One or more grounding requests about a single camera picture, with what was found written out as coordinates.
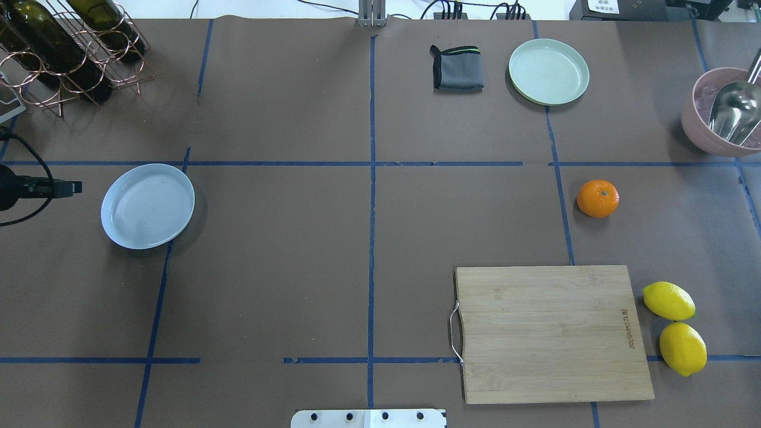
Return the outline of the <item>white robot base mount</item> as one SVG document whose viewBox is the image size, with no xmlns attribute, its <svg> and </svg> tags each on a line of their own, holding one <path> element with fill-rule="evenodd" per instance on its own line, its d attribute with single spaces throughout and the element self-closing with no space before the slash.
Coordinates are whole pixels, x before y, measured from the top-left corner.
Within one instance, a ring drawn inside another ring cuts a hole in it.
<svg viewBox="0 0 761 428">
<path fill-rule="evenodd" d="M 447 427 L 446 411 L 435 408 L 304 410 L 291 427 Z"/>
</svg>

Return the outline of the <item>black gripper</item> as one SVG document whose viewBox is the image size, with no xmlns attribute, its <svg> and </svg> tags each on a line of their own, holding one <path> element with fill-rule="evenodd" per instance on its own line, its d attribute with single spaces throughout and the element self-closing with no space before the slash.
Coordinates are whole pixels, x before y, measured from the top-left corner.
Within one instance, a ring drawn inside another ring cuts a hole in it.
<svg viewBox="0 0 761 428">
<path fill-rule="evenodd" d="M 1 165 L 1 211 L 15 206 L 19 199 L 52 199 L 72 197 L 83 191 L 81 181 L 51 181 L 49 178 L 33 178 L 18 175 L 11 168 Z"/>
</svg>

